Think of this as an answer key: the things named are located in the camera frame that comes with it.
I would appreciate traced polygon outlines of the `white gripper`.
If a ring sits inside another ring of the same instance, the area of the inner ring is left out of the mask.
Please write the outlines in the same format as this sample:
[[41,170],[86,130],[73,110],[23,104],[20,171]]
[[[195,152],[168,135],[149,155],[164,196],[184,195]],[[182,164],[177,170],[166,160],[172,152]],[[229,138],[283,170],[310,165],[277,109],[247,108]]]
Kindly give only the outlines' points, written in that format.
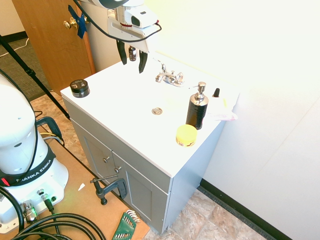
[[123,26],[116,20],[115,11],[107,10],[107,33],[121,40],[116,40],[116,45],[120,60],[123,65],[127,64],[125,43],[128,43],[136,49],[140,50],[138,70],[141,74],[144,71],[147,63],[147,53],[150,53],[150,44],[148,43],[148,40],[143,40],[147,37],[147,31],[135,26]]

